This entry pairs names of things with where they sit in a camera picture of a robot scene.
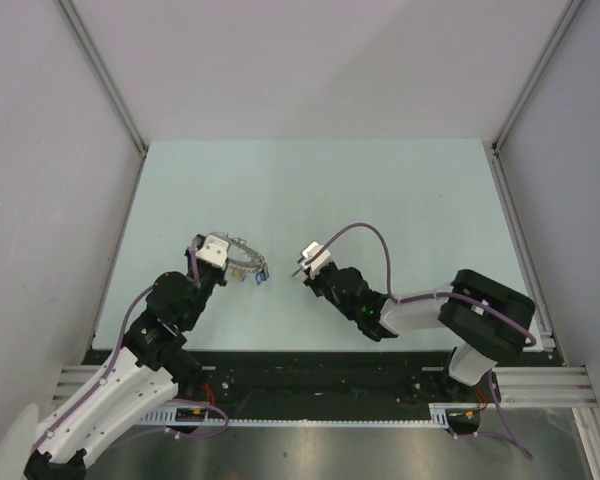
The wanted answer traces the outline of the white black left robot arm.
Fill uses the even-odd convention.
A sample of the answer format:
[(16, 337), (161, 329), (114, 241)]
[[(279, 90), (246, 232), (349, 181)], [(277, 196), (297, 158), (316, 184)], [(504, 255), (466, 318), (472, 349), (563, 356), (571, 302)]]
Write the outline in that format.
[(125, 313), (114, 349), (96, 371), (37, 427), (27, 479), (83, 479), (95, 460), (144, 415), (201, 387), (201, 364), (185, 350), (185, 335), (213, 290), (226, 283), (229, 244), (197, 236), (186, 252), (187, 271), (166, 272)]

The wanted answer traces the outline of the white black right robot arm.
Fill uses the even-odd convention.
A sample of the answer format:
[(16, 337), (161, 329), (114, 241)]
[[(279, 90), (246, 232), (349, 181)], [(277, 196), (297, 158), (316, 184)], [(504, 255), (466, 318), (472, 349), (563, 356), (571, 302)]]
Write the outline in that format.
[(318, 267), (304, 261), (300, 271), (316, 297), (373, 341), (442, 327), (459, 337), (462, 343), (449, 355), (439, 386), (453, 401), (469, 401), (485, 374), (536, 343), (529, 330), (534, 301), (474, 270), (458, 271), (438, 290), (400, 299), (371, 289), (359, 270), (333, 261)]

